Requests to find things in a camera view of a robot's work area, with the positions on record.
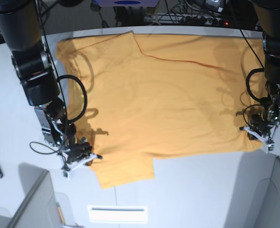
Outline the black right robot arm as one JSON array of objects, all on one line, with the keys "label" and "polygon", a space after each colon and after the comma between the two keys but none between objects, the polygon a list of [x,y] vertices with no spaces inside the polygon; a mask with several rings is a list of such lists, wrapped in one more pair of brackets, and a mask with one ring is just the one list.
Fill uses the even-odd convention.
[{"label": "black right robot arm", "polygon": [[[12,64],[28,104],[39,120],[45,146],[62,158],[63,176],[102,157],[90,143],[77,139],[75,122],[87,109],[87,92],[80,79],[60,76],[46,40],[36,0],[0,0],[0,33],[11,51]],[[80,114],[68,119],[61,80],[71,79],[81,88],[84,104]]]}]

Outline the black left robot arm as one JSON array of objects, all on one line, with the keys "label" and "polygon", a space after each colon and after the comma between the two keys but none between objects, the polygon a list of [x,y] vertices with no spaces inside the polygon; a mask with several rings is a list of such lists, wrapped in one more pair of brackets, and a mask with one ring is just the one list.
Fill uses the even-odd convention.
[{"label": "black left robot arm", "polygon": [[[260,141],[265,152],[273,152],[280,126],[280,0],[253,0],[252,4],[263,30],[265,64],[251,70],[245,83],[248,94],[262,109],[251,114],[240,130],[246,131],[250,140]],[[257,98],[250,89],[250,79],[256,73],[264,73],[266,97]]]}]

